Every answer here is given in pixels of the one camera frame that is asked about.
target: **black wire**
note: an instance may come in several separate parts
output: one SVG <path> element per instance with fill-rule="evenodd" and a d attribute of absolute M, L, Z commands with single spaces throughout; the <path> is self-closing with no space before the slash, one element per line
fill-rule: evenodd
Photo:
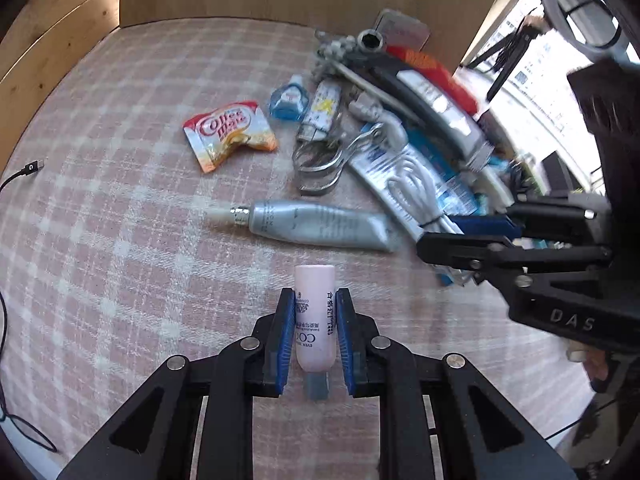
<path fill-rule="evenodd" d="M 12 174 L 12 176 L 10 176 L 7 180 L 5 180 L 2 183 L 2 186 L 0 186 L 0 192 L 4 189 L 4 186 L 6 186 L 9 182 L 11 182 L 12 180 L 24 174 L 25 174 L 24 170 L 20 170 L 17 173 Z M 6 342 L 6 333 L 9 326 L 9 317 L 7 315 L 6 303 L 4 302 L 4 296 L 2 295 L 2 292 L 0 292 L 0 302 L 2 303 L 2 316 L 4 321 L 4 323 L 2 324 L 2 339 L 0 339 L 0 361 L 1 361 L 2 352 L 4 351 L 4 343 Z M 2 387 L 1 380 L 0 380 L 0 410 L 2 411 L 2 413 L 0 413 L 0 422 L 4 422 L 5 420 L 9 419 L 14 424 L 15 429 L 18 430 L 22 434 L 22 436 L 24 436 L 26 439 L 31 440 L 34 444 L 37 444 L 38 446 L 40 446 L 43 449 L 46 449 L 47 451 L 50 451 L 52 453 L 58 452 L 58 448 L 55 446 L 55 444 L 53 444 L 53 442 L 44 433 L 42 433 L 38 428 L 36 428 L 28 420 L 25 420 L 19 415 L 15 415 L 15 413 L 9 413 L 9 410 L 7 409 L 7 406 L 6 406 L 6 397 L 4 396 L 4 388 Z M 26 434 L 20 428 L 20 426 L 16 424 L 16 421 L 20 422 L 21 424 L 24 424 L 27 428 L 33 431 L 33 433 L 37 434 L 44 442 L 41 442 L 33 438 L 32 436 Z"/>
<path fill-rule="evenodd" d="M 609 402 L 605 402 L 602 406 L 600 406 L 598 409 L 593 410 L 592 412 L 589 413 L 585 413 L 583 416 L 581 416 L 578 420 L 575 420 L 574 422 L 572 422 L 571 424 L 565 426 L 564 428 L 562 428 L 562 430 L 558 430 L 553 434 L 550 434 L 548 437 L 546 437 L 545 440 L 549 440 L 550 438 L 555 437 L 556 435 L 562 433 L 563 431 L 568 430 L 569 428 L 574 427 L 576 424 L 580 423 L 581 421 L 583 421 L 585 418 L 589 418 L 590 416 L 595 415 L 596 413 L 600 412 L 601 410 L 604 410 L 605 408 L 608 408 L 610 405 L 612 405 L 614 402 L 618 402 L 618 398 L 615 398 L 613 400 L 610 400 Z"/>

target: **silver tube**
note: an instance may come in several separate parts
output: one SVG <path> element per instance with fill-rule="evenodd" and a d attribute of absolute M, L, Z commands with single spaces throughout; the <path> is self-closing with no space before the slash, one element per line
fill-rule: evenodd
<path fill-rule="evenodd" d="M 236 224 L 274 240 L 386 252 L 398 244 L 390 221 L 380 213 L 293 200 L 255 202 L 236 206 L 230 213 Z"/>

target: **coffee mate logo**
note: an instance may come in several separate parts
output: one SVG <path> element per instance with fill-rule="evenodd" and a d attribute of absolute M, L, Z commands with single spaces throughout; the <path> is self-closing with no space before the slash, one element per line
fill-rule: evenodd
<path fill-rule="evenodd" d="M 251 124 L 252 110 L 236 105 L 216 110 L 196 123 L 196 131 L 205 137 L 217 136 L 223 142 L 231 134 L 241 134 Z"/>

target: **black cable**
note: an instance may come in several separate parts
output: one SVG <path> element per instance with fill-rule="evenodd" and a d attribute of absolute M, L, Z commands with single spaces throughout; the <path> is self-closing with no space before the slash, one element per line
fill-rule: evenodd
<path fill-rule="evenodd" d="M 2 185 L 0 186 L 0 192 L 12 180 L 15 180 L 19 176 L 36 173 L 36 171 L 40 171 L 43 167 L 44 165 L 37 160 L 34 162 L 31 162 L 30 164 L 27 164 L 24 168 L 22 168 L 17 173 L 12 174 L 12 176 L 10 176 L 7 180 L 5 180 L 2 183 Z M 6 342 L 6 333 L 9 326 L 9 317 L 7 315 L 6 303 L 4 302 L 4 296 L 2 295 L 2 292 L 0 292 L 0 303 L 2 303 L 2 316 L 4 320 L 4 323 L 2 324 L 2 338 L 0 338 L 0 362 L 1 362 L 2 352 L 4 351 L 4 343 Z M 37 444 L 38 446 L 40 446 L 43 449 L 46 449 L 47 451 L 50 451 L 52 453 L 58 452 L 58 448 L 55 446 L 55 444 L 53 444 L 53 442 L 38 428 L 36 428 L 33 424 L 31 424 L 28 420 L 25 420 L 21 416 L 15 415 L 15 413 L 9 412 L 6 405 L 6 397 L 4 396 L 4 388 L 2 387 L 1 380 L 0 380 L 0 411 L 2 411 L 2 413 L 0 413 L 0 422 L 4 422 L 5 420 L 9 419 L 14 424 L 15 429 L 18 430 L 22 434 L 22 436 L 24 436 L 26 439 L 31 440 L 34 444 Z M 33 438 L 32 436 L 26 434 L 20 428 L 20 426 L 16 424 L 16 421 L 20 422 L 21 424 L 24 424 L 27 428 L 33 431 L 33 433 L 39 436 L 44 442 L 41 442 L 36 438 Z"/>
<path fill-rule="evenodd" d="M 550 434 L 548 437 L 546 437 L 545 440 L 549 440 L 550 438 L 555 437 L 556 435 L 562 433 L 563 431 L 568 430 L 569 428 L 574 427 L 576 424 L 582 422 L 585 418 L 588 418 L 590 416 L 595 415 L 596 413 L 600 412 L 601 410 L 604 410 L 605 408 L 608 408 L 610 405 L 612 405 L 614 402 L 618 402 L 618 398 L 612 399 L 609 402 L 605 402 L 602 406 L 600 406 L 599 408 L 597 408 L 596 410 L 593 410 L 592 412 L 589 413 L 585 413 L 583 416 L 581 416 L 578 420 L 573 421 L 571 424 L 565 426 L 564 428 L 562 428 L 562 430 L 558 430 L 553 434 Z"/>

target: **small blue bottle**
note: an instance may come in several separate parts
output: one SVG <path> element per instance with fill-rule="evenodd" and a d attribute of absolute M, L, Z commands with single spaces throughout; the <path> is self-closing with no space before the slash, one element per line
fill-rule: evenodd
<path fill-rule="evenodd" d="M 309 108 L 309 94 L 302 86 L 302 76 L 293 75 L 290 81 L 271 94 L 269 112 L 272 117 L 299 123 Z"/>

